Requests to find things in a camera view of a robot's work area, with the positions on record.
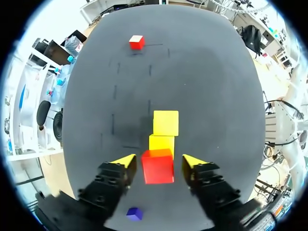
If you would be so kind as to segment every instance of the stacked blocks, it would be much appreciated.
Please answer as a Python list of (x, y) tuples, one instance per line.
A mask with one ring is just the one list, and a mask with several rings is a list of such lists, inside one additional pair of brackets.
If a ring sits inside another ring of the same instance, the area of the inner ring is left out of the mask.
[(178, 136), (179, 112), (178, 111), (154, 111), (153, 135)]
[(146, 184), (174, 182), (174, 137), (179, 135), (178, 111), (154, 111), (153, 134), (149, 137), (149, 150), (142, 157)]
[(149, 150), (170, 149), (172, 159), (174, 158), (174, 136), (155, 136), (149, 137)]
[(141, 157), (146, 184), (173, 183), (173, 159), (170, 149), (148, 150)]
[(143, 212), (138, 208), (130, 208), (126, 216), (131, 220), (142, 220)]
[(133, 35), (129, 40), (132, 50), (142, 50), (144, 46), (144, 37), (142, 35)]

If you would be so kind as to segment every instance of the black backpack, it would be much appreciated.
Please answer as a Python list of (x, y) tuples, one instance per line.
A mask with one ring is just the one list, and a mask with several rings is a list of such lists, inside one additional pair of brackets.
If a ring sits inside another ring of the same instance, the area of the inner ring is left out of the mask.
[(261, 54), (261, 32), (254, 25), (246, 26), (241, 32), (242, 39), (249, 49)]

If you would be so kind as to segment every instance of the yellow cube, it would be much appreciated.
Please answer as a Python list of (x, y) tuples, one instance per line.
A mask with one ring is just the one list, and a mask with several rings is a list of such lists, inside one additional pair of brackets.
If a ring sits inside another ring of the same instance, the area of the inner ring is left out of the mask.
[(179, 112), (178, 111), (154, 111), (153, 135), (178, 136)]
[(149, 150), (170, 149), (174, 157), (174, 136), (149, 136)]

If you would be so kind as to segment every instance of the plastic bag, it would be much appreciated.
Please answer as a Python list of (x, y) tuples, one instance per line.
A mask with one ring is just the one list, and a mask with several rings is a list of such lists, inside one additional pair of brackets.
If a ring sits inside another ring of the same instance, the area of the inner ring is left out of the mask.
[(83, 47), (83, 44), (76, 36), (72, 36), (65, 40), (64, 47), (71, 53), (72, 56), (77, 57)]

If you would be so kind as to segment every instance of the small red cube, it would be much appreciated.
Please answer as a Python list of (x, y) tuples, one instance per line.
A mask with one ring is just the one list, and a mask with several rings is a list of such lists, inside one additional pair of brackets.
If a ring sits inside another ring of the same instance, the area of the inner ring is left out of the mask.
[(141, 157), (146, 184), (174, 182), (173, 157), (170, 149), (148, 150)]
[(144, 46), (144, 37), (142, 35), (133, 35), (129, 43), (132, 50), (142, 50)]

